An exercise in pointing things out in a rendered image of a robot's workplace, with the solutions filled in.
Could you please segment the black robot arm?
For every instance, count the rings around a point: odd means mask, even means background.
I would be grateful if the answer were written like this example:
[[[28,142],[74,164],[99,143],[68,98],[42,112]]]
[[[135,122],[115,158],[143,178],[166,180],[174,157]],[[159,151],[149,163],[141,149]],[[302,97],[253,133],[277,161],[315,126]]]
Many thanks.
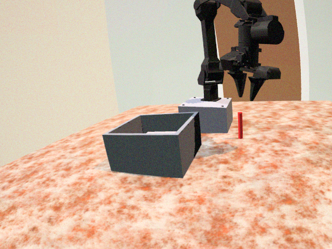
[[[220,57],[220,60],[217,57],[214,19],[220,4],[229,7],[231,13],[242,19],[234,25],[239,28],[238,43],[278,45],[284,39],[278,16],[267,16],[259,0],[195,0],[193,8],[201,21],[204,49],[204,60],[198,76],[198,85],[204,88],[201,101],[217,102],[221,99],[218,97],[218,84],[223,84],[224,70],[236,72],[241,67],[250,66],[250,58],[244,47],[241,51],[231,47],[231,52]],[[223,70],[219,70],[220,62]]]

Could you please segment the red peg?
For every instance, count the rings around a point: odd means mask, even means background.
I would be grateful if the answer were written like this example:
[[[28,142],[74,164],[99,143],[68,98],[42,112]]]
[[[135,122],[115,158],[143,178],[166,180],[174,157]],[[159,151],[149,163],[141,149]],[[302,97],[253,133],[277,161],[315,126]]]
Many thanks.
[[[243,123],[242,123],[242,112],[238,113],[238,129],[239,129],[239,139],[243,138]]]

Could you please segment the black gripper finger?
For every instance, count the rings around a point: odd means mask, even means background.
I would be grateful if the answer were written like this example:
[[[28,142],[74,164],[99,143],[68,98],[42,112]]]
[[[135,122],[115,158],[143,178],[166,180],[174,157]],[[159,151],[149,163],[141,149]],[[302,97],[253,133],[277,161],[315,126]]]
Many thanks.
[[[251,81],[251,89],[250,89],[250,101],[253,101],[254,98],[256,97],[259,89],[262,87],[264,82],[268,79],[265,78],[256,78],[256,77],[248,77],[249,80]]]
[[[230,74],[231,77],[234,79],[238,96],[243,97],[247,73],[230,73],[230,72],[227,73]]]

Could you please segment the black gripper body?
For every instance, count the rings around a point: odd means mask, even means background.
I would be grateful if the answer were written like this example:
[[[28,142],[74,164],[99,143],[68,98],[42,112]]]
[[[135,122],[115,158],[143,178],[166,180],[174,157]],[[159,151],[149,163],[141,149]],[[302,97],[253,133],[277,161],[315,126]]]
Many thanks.
[[[230,73],[243,73],[251,72],[253,73],[253,77],[256,78],[265,78],[265,79],[281,79],[280,69],[272,66],[261,66],[261,63],[258,63],[258,53],[261,52],[261,48],[259,48],[259,44],[249,44],[249,43],[238,43],[236,46],[236,50],[241,51],[241,48],[246,48],[249,58],[250,58],[250,66],[241,67],[238,71]]]

